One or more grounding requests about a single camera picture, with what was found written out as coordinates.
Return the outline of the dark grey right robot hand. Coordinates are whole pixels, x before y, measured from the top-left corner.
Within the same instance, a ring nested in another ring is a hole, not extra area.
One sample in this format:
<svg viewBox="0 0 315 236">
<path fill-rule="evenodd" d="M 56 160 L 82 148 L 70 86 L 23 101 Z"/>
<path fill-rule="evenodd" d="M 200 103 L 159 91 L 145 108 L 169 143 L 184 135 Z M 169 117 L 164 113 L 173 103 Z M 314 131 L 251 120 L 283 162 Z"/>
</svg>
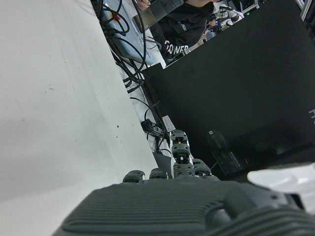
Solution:
<svg viewBox="0 0 315 236">
<path fill-rule="evenodd" d="M 312 236 L 315 218 L 293 195 L 221 181 L 190 157 L 184 131 L 170 134 L 173 176 L 130 171 L 123 182 L 92 191 L 57 236 Z"/>
</svg>

